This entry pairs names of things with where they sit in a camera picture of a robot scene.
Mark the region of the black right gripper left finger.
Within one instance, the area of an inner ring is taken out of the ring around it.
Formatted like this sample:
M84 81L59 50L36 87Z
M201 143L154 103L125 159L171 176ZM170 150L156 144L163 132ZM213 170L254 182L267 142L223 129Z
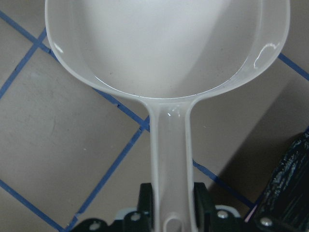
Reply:
M137 212L141 214L138 220L138 232L151 232L154 228L153 188L151 183L140 185Z

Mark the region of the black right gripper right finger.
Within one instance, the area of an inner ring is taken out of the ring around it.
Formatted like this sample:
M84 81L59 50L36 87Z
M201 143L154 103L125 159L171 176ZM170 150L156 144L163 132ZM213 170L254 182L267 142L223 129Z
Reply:
M194 202L198 231L212 232L213 215L216 209L209 191L202 182L194 183Z

